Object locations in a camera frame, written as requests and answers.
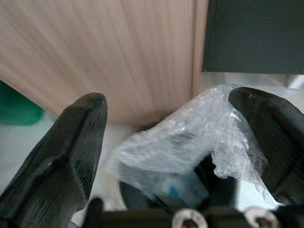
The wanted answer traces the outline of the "light wooden cabinet panel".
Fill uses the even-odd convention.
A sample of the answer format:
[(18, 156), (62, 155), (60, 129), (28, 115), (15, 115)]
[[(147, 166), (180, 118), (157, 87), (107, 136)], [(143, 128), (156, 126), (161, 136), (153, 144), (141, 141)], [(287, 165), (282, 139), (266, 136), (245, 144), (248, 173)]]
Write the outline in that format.
[(145, 124), (201, 92), (209, 0), (0, 0), (0, 80), (60, 114), (100, 92)]

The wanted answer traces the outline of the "dark green cabinet panel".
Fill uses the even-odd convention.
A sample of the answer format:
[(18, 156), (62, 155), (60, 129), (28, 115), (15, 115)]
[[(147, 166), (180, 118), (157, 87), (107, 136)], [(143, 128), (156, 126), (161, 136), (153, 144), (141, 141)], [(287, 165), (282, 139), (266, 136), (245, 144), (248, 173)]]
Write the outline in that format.
[(209, 0), (202, 70), (304, 75), (304, 0)]

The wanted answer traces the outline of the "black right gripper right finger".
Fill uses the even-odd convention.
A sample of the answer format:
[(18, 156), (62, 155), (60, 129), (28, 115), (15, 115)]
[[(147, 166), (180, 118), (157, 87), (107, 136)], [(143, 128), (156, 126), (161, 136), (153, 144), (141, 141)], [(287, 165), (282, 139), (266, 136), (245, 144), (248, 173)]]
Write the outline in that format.
[(247, 120), (267, 159), (261, 176), (282, 204), (304, 204), (304, 114), (288, 100), (249, 87), (233, 89), (229, 102)]

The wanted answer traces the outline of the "green plastic object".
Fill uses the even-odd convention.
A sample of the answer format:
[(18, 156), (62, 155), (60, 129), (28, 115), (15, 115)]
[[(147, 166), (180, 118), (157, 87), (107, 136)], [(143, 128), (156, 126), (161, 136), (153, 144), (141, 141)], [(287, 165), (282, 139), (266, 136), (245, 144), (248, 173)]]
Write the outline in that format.
[(0, 81), (0, 124), (30, 126), (44, 114), (43, 108)]

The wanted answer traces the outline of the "clear plastic wrap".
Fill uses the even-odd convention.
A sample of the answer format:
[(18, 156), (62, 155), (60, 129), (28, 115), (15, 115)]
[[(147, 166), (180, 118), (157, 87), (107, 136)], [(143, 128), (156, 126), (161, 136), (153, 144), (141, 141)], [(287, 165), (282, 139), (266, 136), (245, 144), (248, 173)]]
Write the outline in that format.
[(262, 181), (268, 161), (251, 126), (228, 100), (233, 89), (209, 89), (154, 127), (135, 133), (111, 155), (107, 172), (150, 199), (177, 199), (196, 207), (211, 191), (194, 170), (210, 156), (216, 177), (249, 182), (274, 205)]

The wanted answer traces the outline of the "black rubbish bin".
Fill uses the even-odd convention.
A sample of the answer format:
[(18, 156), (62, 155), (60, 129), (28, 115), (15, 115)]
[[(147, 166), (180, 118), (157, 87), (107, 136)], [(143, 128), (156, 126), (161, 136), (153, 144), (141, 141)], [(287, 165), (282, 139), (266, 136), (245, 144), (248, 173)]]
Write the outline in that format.
[(198, 207), (233, 206), (237, 183), (232, 177), (215, 175), (212, 157), (199, 153), (196, 135), (185, 129), (164, 130), (151, 125), (139, 130), (117, 151), (120, 191), (129, 209), (168, 209), (153, 189), (161, 176), (195, 172), (209, 191), (209, 197)]

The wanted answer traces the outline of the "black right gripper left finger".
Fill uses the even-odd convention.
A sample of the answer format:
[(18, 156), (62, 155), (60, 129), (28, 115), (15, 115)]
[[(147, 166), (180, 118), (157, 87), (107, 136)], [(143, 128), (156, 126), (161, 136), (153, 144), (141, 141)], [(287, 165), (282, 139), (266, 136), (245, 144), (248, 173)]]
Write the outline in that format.
[(0, 195), (0, 228), (68, 228), (90, 198), (106, 122), (101, 93), (68, 106)]

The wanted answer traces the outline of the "white blue trash packet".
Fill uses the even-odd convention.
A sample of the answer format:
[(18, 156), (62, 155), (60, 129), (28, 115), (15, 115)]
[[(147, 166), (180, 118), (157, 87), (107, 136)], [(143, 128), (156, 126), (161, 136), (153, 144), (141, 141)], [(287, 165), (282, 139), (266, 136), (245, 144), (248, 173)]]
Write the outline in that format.
[(209, 191), (195, 172), (161, 176), (153, 195), (171, 210), (196, 208), (209, 197)]

